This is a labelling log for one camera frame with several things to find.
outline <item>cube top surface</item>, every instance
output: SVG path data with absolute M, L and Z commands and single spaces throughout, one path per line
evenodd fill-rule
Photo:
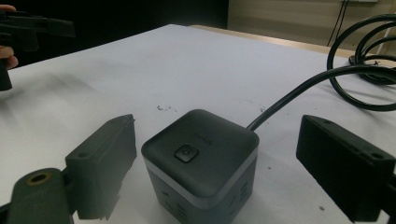
M 192 110 L 149 139 L 142 154 L 166 175 L 161 178 L 170 177 L 195 197 L 210 198 L 256 159 L 258 144 L 254 132 Z

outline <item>table surface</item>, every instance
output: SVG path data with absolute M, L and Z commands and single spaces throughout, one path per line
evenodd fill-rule
M 107 223 L 177 223 L 156 200 L 142 145 L 197 108 L 248 126 L 324 71 L 326 59 L 326 53 L 312 50 L 167 25 L 13 69 L 14 88 L 0 92 L 0 204 L 9 202 L 19 178 L 42 168 L 63 169 L 64 157 L 106 121 L 133 114 L 137 158 Z M 345 65 L 347 59 L 335 63 Z M 359 97 L 384 101 L 372 97 L 382 90 L 355 76 L 340 82 Z M 386 97 L 394 92 L 386 89 Z M 332 120 L 396 155 L 394 112 L 360 110 L 343 101 L 329 81 L 319 83 L 256 130 L 261 143 L 253 193 L 233 224 L 349 223 L 295 158 L 304 114 Z M 378 223 L 387 218 L 382 213 Z M 75 216 L 75 222 L 100 221 Z

